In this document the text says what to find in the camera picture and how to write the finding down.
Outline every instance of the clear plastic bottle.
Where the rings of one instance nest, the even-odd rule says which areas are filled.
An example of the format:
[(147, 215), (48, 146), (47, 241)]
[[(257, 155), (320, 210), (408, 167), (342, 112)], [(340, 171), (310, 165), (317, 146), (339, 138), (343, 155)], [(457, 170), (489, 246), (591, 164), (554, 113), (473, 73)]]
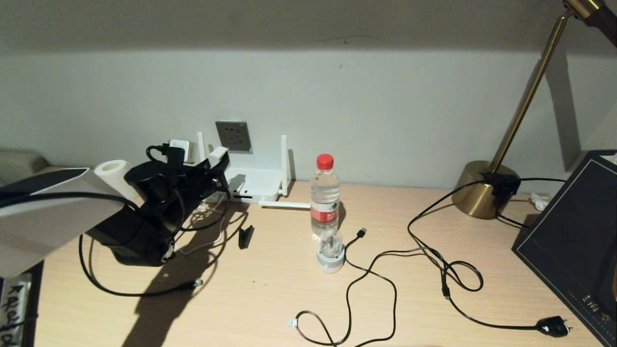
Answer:
[(318, 252), (330, 258), (338, 257), (342, 251), (342, 235), (338, 230), (341, 185), (333, 167), (334, 158), (320, 154), (310, 182), (313, 239), (320, 242)]

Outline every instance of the power plug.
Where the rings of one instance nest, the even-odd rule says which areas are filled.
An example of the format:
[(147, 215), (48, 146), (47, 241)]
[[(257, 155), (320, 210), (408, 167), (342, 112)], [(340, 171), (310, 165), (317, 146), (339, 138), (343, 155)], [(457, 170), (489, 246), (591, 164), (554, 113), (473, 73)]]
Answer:
[(543, 318), (536, 323), (536, 329), (544, 335), (564, 337), (572, 329), (560, 316)]
[(170, 140), (169, 147), (177, 147), (184, 149), (184, 162), (192, 164), (195, 162), (195, 146), (192, 142), (186, 140)]

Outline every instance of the dark box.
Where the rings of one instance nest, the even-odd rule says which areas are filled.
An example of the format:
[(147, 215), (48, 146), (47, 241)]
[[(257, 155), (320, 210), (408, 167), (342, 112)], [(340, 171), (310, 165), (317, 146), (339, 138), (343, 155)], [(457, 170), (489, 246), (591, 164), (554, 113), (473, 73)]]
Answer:
[(616, 344), (617, 165), (591, 151), (512, 250), (605, 346)]

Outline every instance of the white router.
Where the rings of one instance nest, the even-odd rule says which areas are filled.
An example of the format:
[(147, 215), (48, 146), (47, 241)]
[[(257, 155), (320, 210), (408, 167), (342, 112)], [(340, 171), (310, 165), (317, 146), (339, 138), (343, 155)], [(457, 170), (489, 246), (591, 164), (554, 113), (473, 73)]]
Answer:
[[(202, 133), (197, 134), (199, 154), (205, 159), (205, 148)], [(287, 135), (281, 136), (281, 170), (252, 169), (248, 167), (230, 166), (225, 171), (229, 185), (231, 200), (234, 202), (259, 204), (268, 207), (287, 207), (295, 209), (310, 209), (309, 203), (286, 203), (277, 201), (278, 196), (288, 195), (288, 152)]]

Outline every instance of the red bottle cap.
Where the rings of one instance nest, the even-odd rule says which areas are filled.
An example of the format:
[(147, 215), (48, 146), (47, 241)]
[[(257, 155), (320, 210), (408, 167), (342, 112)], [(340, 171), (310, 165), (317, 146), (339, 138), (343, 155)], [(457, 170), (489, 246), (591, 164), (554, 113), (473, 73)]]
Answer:
[(320, 170), (330, 170), (334, 166), (334, 157), (328, 153), (317, 156), (317, 168)]

